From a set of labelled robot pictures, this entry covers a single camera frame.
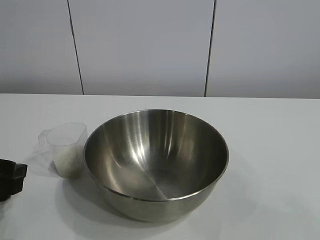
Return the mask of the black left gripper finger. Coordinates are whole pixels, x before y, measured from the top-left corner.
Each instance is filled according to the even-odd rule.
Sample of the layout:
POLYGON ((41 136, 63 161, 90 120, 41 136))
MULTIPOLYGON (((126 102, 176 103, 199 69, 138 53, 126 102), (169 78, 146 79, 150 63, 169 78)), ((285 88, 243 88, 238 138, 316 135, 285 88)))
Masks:
POLYGON ((0 201, 5 202, 12 195, 20 193, 23 190, 23 178, 0 180, 0 201))
POLYGON ((0 160, 0 178, 1 179, 19 179, 27 175, 28 165, 16 163, 11 160, 0 160))

